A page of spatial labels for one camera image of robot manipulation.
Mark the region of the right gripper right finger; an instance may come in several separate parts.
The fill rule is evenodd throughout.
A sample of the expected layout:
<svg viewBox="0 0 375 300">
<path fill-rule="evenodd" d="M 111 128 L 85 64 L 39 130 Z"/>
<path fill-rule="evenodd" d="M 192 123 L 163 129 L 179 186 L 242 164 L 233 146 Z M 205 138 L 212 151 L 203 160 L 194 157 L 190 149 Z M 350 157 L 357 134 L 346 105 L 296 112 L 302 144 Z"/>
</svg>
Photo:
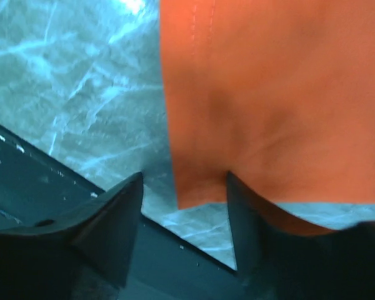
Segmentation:
<svg viewBox="0 0 375 300">
<path fill-rule="evenodd" d="M 246 299 L 375 299 L 375 221 L 332 230 L 226 177 L 237 275 Z"/>
</svg>

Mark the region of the orange t shirt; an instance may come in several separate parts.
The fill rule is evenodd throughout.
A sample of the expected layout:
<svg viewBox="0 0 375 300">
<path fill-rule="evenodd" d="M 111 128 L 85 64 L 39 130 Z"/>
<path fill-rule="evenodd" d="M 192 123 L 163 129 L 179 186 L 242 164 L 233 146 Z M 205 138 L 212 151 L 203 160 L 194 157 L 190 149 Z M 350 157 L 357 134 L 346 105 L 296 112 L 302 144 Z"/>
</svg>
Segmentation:
<svg viewBox="0 0 375 300">
<path fill-rule="evenodd" d="M 277 203 L 375 204 L 375 1 L 161 1 L 179 209 L 226 200 L 232 172 Z"/>
</svg>

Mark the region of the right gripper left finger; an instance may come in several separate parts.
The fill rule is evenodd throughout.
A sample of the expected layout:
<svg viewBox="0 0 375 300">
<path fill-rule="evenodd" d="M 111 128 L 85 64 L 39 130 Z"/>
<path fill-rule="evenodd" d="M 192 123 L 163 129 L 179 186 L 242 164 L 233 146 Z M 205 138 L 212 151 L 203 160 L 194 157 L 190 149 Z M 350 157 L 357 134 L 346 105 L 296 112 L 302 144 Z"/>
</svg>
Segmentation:
<svg viewBox="0 0 375 300">
<path fill-rule="evenodd" d="M 84 268 L 123 288 L 143 189 L 137 172 L 54 219 L 0 229 L 0 299 L 70 299 Z"/>
</svg>

